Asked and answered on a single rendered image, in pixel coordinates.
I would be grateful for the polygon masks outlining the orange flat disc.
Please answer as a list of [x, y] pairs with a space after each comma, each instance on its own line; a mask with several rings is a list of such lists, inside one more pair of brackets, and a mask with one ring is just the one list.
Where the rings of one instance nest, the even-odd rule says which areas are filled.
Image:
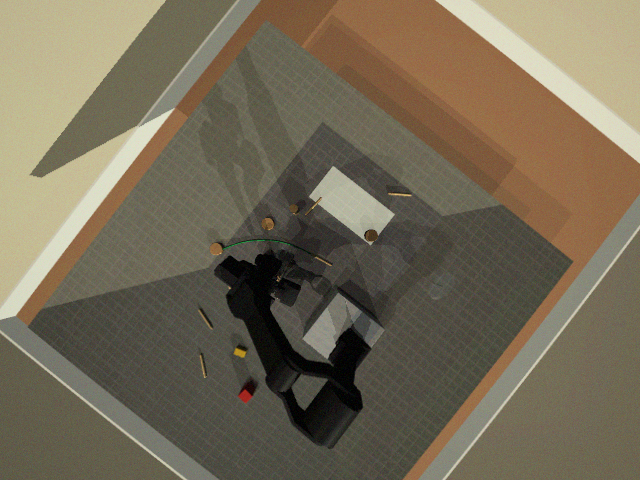
[[369, 242], [374, 242], [378, 238], [378, 233], [375, 230], [370, 229], [365, 233], [365, 238]]
[[271, 230], [274, 227], [274, 221], [271, 218], [264, 218], [261, 223], [265, 230]]

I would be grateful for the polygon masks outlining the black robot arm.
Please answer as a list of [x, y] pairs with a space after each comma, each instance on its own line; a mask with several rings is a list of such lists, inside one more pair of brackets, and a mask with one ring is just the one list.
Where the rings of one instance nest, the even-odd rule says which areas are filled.
[[[266, 372], [266, 385], [282, 400], [292, 425], [314, 444], [332, 449], [363, 409], [361, 391], [354, 384], [355, 371], [372, 349], [349, 328], [329, 355], [333, 367], [303, 358], [271, 313], [275, 299], [270, 296], [270, 282], [256, 276], [259, 273], [276, 282], [282, 261], [264, 253], [254, 263], [255, 273], [228, 256], [214, 269], [214, 276], [231, 288], [225, 295], [229, 310], [246, 325]], [[291, 388], [301, 374], [328, 379], [305, 411]]]

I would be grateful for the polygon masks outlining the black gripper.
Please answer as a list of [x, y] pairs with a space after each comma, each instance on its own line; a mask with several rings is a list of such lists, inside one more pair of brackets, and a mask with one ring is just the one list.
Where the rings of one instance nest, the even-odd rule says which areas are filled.
[[[256, 268], [256, 265], [253, 265], [252, 263], [249, 263], [245, 260], [241, 260], [239, 261], [242, 265], [244, 265], [246, 268], [248, 268], [249, 270], [251, 270], [253, 273], [255, 273], [256, 270], [258, 270]], [[262, 277], [267, 279], [270, 284], [271, 284], [271, 293], [274, 293], [274, 297], [280, 299], [280, 303], [283, 303], [289, 307], [292, 307], [297, 299], [297, 296], [301, 290], [301, 286], [299, 284], [296, 284], [290, 280], [287, 280], [285, 278], [282, 277], [282, 279], [278, 282], [276, 279], [272, 280], [267, 276], [263, 276], [259, 273], [257, 273], [256, 275], [257, 277]], [[275, 282], [275, 283], [274, 283]], [[276, 290], [276, 291], [275, 291]], [[270, 295], [271, 295], [270, 293]]]

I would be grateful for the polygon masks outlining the small red cube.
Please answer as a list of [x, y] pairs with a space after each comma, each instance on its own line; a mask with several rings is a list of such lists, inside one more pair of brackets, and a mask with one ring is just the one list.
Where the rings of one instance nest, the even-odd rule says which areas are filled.
[[239, 398], [246, 404], [253, 396], [254, 391], [255, 389], [249, 383], [247, 383], [241, 390]]

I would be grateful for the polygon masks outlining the tan round wooden button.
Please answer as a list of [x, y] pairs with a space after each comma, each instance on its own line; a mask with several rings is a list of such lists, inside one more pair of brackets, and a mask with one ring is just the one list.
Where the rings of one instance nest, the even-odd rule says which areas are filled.
[[210, 246], [210, 252], [211, 252], [213, 255], [219, 255], [219, 254], [221, 254], [221, 253], [223, 252], [223, 250], [222, 250], [222, 249], [223, 249], [223, 246], [222, 246], [222, 244], [220, 244], [220, 243], [213, 243], [213, 244], [211, 244], [211, 246]]

